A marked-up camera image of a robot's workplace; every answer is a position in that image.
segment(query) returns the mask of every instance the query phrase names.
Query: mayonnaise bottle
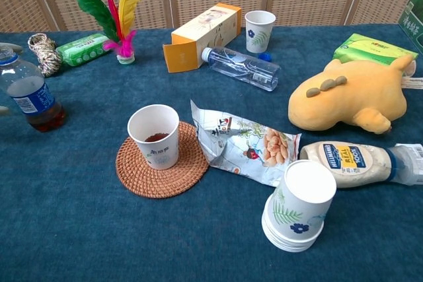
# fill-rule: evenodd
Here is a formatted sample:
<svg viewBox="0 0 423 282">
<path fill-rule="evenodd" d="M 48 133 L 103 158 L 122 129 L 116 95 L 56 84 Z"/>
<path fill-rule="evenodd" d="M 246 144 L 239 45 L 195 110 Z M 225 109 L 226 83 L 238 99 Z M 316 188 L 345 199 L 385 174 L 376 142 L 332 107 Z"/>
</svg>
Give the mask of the mayonnaise bottle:
<svg viewBox="0 0 423 282">
<path fill-rule="evenodd" d="M 379 148 L 339 141 L 321 141 L 301 149 L 300 159 L 325 165 L 333 174 L 337 188 L 390 181 L 423 185 L 423 147 L 397 144 Z"/>
</svg>

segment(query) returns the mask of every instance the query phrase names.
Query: brown liquid in cup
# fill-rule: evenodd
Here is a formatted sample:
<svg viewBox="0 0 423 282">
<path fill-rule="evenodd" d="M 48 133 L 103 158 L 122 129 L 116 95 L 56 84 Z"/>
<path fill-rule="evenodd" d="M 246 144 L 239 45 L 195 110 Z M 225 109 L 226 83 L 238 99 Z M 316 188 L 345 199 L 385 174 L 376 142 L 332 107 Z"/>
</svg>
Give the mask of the brown liquid in cup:
<svg viewBox="0 0 423 282">
<path fill-rule="evenodd" d="M 145 142 L 155 142 L 161 139 L 164 139 L 165 137 L 167 137 L 169 134 L 168 133 L 156 133 L 155 135 L 150 135 Z"/>
</svg>

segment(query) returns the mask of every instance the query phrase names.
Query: yellow feather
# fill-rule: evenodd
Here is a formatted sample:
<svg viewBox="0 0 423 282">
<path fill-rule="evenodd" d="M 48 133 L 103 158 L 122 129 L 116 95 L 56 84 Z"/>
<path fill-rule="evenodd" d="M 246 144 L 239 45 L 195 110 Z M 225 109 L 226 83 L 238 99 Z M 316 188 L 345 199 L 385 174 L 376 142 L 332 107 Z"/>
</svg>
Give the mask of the yellow feather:
<svg viewBox="0 0 423 282">
<path fill-rule="evenodd" d="M 119 0 L 119 20 L 123 36 L 127 36 L 130 33 L 138 1 L 140 0 Z"/>
</svg>

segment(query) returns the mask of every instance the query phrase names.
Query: ball of twine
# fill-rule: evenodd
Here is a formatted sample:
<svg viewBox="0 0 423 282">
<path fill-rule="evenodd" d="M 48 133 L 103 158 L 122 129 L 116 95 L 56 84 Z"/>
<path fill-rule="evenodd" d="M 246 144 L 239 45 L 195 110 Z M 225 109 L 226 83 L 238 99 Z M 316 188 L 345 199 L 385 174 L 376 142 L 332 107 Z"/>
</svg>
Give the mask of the ball of twine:
<svg viewBox="0 0 423 282">
<path fill-rule="evenodd" d="M 61 57 L 56 52 L 56 43 L 44 33 L 37 33 L 28 39 L 28 47 L 37 55 L 39 68 L 45 77 L 57 73 L 61 65 Z"/>
</svg>

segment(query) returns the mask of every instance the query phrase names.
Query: green feather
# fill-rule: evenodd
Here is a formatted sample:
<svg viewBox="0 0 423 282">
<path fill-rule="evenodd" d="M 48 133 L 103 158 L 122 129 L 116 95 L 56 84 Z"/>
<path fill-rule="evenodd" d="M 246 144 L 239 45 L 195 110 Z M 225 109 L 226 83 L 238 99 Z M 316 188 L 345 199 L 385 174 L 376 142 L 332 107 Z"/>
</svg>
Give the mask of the green feather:
<svg viewBox="0 0 423 282">
<path fill-rule="evenodd" d="M 116 23 L 108 7 L 101 0 L 77 0 L 77 2 L 82 11 L 89 13 L 95 18 L 109 39 L 119 42 Z"/>
</svg>

